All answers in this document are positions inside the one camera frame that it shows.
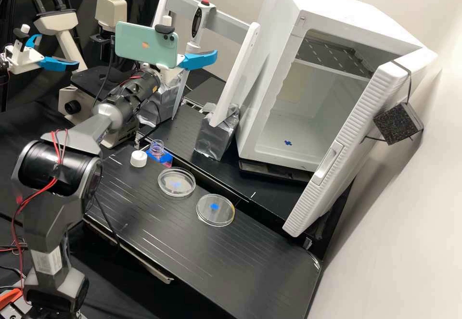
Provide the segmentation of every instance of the clear lid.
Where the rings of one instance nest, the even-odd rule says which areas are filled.
[[[180,167],[165,169],[157,178],[160,189],[170,196],[188,196],[196,188],[196,180],[191,172]]]
[[[234,219],[234,206],[231,201],[218,194],[201,197],[196,212],[201,221],[216,227],[226,226]]]

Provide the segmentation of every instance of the robotic arm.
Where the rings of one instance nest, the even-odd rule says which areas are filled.
[[[80,318],[79,309],[89,286],[85,275],[70,265],[64,234],[82,219],[101,179],[103,163],[99,142],[106,133],[119,130],[136,118],[143,102],[160,86],[154,71],[143,71],[140,78],[115,87],[94,107],[93,116],[81,124],[57,132],[65,145],[65,155],[57,165],[50,133],[30,142],[21,152],[12,180],[18,195],[57,182],[24,210],[24,233],[34,267],[24,284],[24,294],[32,303],[26,318]]]

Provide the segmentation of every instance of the black tabletop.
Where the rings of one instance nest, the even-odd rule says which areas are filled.
[[[233,140],[221,161],[207,158],[194,151],[200,121],[204,115],[183,105],[173,120],[168,120],[149,136],[161,139],[165,147],[175,156],[206,171],[207,174],[246,200],[263,206],[282,220],[289,217],[305,184],[288,181],[271,181],[267,177],[247,175],[239,171],[239,154]]]
[[[311,253],[244,214],[239,201],[230,225],[200,221],[196,204],[209,193],[201,183],[187,197],[165,195],[157,184],[165,167],[150,158],[131,166],[133,150],[104,160],[97,190],[123,241],[236,318],[305,317],[321,274]],[[88,216],[107,229],[97,205]]]

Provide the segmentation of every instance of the smartphone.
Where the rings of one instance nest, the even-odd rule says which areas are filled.
[[[178,35],[157,33],[154,28],[128,22],[115,26],[115,53],[122,58],[149,64],[177,66]]]

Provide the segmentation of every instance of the red wire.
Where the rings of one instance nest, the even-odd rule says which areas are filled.
[[[54,136],[53,132],[51,132],[51,139],[53,140],[53,146],[54,146],[54,149],[56,151],[56,155],[58,157],[58,164],[61,164],[62,159],[61,159],[61,155],[59,153],[58,146],[56,144],[56,139],[55,139],[55,136]],[[23,250],[22,250],[22,248],[21,248],[21,246],[19,244],[18,237],[16,235],[16,226],[14,225],[14,221],[16,220],[16,216],[19,213],[22,212],[22,210],[27,206],[27,204],[33,198],[35,198],[36,196],[42,194],[44,191],[47,191],[48,189],[50,189],[52,186],[54,186],[56,184],[57,181],[58,180],[56,178],[53,178],[45,187],[43,187],[39,191],[37,191],[34,194],[27,197],[24,201],[22,201],[19,204],[19,207],[16,209],[16,211],[15,211],[15,213],[13,215],[13,218],[11,219],[11,235],[13,236],[13,241],[14,241],[14,244],[15,244],[16,249],[18,250],[18,254],[19,254],[19,271],[21,272],[21,276],[19,278],[20,278],[20,281],[21,281],[21,291],[24,289],[23,276],[22,276],[22,274],[23,274]]]
[[[130,80],[132,78],[141,78],[141,76],[139,76],[139,75],[130,76],[125,81],[122,81],[121,83],[119,83],[119,86],[122,86],[125,82],[127,82],[128,80]]]

